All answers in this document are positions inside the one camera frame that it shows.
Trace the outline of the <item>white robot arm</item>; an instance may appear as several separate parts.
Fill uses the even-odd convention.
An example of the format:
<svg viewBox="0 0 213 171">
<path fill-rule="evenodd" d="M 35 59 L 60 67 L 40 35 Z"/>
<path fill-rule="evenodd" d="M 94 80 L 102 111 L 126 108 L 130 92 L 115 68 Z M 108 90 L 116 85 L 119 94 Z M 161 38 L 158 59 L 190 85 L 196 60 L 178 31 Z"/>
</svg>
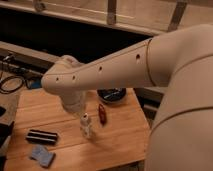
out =
<svg viewBox="0 0 213 171">
<path fill-rule="evenodd" d="M 42 87 L 67 110 L 86 90 L 159 94 L 145 171 L 213 171 L 213 24 L 157 35 L 88 64 L 65 55 Z"/>
</svg>

